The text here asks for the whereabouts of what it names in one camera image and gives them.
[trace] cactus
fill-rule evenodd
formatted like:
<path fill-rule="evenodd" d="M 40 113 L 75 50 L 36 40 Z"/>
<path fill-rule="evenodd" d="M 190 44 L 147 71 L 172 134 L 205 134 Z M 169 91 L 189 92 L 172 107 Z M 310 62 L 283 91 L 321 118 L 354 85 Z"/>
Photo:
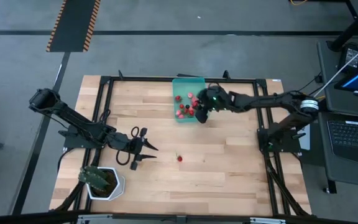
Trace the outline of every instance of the cactus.
<path fill-rule="evenodd" d="M 100 190 L 102 192 L 106 191 L 106 187 L 110 185 L 110 183 L 106 180 L 107 174 L 103 171 L 99 170 L 95 166 L 86 166 L 81 168 L 81 172 L 78 175 L 78 180 L 89 184 L 96 190 Z"/>

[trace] yellow and black hazard tape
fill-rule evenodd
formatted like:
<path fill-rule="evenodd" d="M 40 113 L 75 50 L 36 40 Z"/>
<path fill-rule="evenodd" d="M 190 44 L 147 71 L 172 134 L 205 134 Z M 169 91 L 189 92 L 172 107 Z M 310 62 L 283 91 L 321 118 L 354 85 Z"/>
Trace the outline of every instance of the yellow and black hazard tape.
<path fill-rule="evenodd" d="M 88 26 L 88 31 L 87 31 L 86 37 L 85 37 L 83 52 L 87 52 L 88 49 L 90 48 L 91 39 L 92 39 L 92 35 L 93 35 L 93 30 L 94 30 L 94 24 L 96 23 L 96 18 L 98 16 L 99 7 L 100 7 L 100 0 L 94 0 L 94 6 L 93 6 L 93 10 L 92 10 L 91 20 L 90 20 L 89 26 Z"/>
<path fill-rule="evenodd" d="M 63 9 L 65 8 L 65 5 L 66 5 L 66 1 L 67 0 L 64 0 L 62 6 L 60 7 L 59 15 L 57 16 L 55 26 L 53 27 L 52 33 L 50 34 L 50 37 L 49 37 L 49 41 L 48 41 L 48 45 L 47 45 L 47 52 L 50 52 L 50 45 L 52 43 L 53 37 L 55 36 L 57 24 L 59 24 L 60 18 L 62 16 Z"/>

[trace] teal plastic bin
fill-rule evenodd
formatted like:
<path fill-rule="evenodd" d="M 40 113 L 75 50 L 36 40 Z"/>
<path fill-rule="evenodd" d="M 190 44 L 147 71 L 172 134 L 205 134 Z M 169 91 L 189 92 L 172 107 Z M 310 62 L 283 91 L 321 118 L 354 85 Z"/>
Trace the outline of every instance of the teal plastic bin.
<path fill-rule="evenodd" d="M 183 119 L 179 119 L 176 116 L 177 110 L 179 110 L 179 105 L 182 103 L 183 105 L 191 106 L 191 99 L 187 97 L 188 93 L 192 93 L 193 96 L 197 96 L 197 94 L 206 88 L 205 79 L 204 78 L 175 78 L 172 80 L 172 89 L 173 89 L 173 115 L 177 122 L 185 123 L 185 122 L 197 122 L 195 115 L 192 118 L 189 118 L 187 115 Z M 176 102 L 175 97 L 181 96 L 181 102 Z"/>

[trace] wooden table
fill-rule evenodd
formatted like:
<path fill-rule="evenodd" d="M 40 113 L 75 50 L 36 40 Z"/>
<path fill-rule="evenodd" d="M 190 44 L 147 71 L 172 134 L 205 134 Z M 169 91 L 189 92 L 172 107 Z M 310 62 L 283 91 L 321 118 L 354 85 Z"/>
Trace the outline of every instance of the wooden table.
<path fill-rule="evenodd" d="M 84 76 L 76 111 L 91 119 L 100 76 Z M 253 94 L 250 84 L 222 83 L 226 91 Z M 280 80 L 267 80 L 268 92 L 283 91 Z M 107 87 L 103 91 L 105 101 Z M 139 163 L 136 171 L 116 164 L 117 151 L 102 150 L 99 165 L 115 167 L 126 178 L 125 192 L 112 202 L 93 201 L 91 211 L 187 215 L 271 215 L 263 156 L 258 150 L 256 110 L 235 114 L 210 113 L 205 124 L 177 123 L 173 118 L 170 82 L 114 82 L 107 124 L 130 136 L 132 127 L 148 128 L 146 137 L 159 149 Z M 288 112 L 272 109 L 275 121 Z M 50 208 L 59 206 L 77 183 L 84 149 L 67 154 L 61 163 Z M 177 154 L 183 157 L 176 160 Z M 297 202 L 311 212 L 299 161 L 281 153 L 285 183 Z M 125 161 L 127 154 L 120 154 Z M 280 191 L 276 186 L 279 211 Z M 85 207 L 86 189 L 81 198 Z"/>

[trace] concrete floor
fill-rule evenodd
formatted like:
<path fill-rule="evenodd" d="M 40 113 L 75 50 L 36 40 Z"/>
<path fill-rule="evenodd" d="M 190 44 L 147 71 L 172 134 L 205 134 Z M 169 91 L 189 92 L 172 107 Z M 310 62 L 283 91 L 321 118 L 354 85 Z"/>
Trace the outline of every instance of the concrete floor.
<path fill-rule="evenodd" d="M 51 29 L 61 0 L 0 0 L 0 29 Z M 287 0 L 103 0 L 96 30 L 343 30 L 352 22 L 343 3 Z M 28 107 L 37 88 L 52 87 L 63 54 L 46 53 L 49 36 L 0 36 L 0 215 L 8 214 L 41 116 Z M 320 71 L 316 37 L 94 36 L 87 53 L 73 53 L 60 95 L 75 105 L 83 75 L 279 78 L 285 90 Z M 316 88 L 313 83 L 305 91 Z M 48 210 L 62 153 L 61 127 L 50 123 L 24 213 Z M 358 221 L 358 186 L 321 191 L 324 169 L 304 166 L 313 214 Z"/>

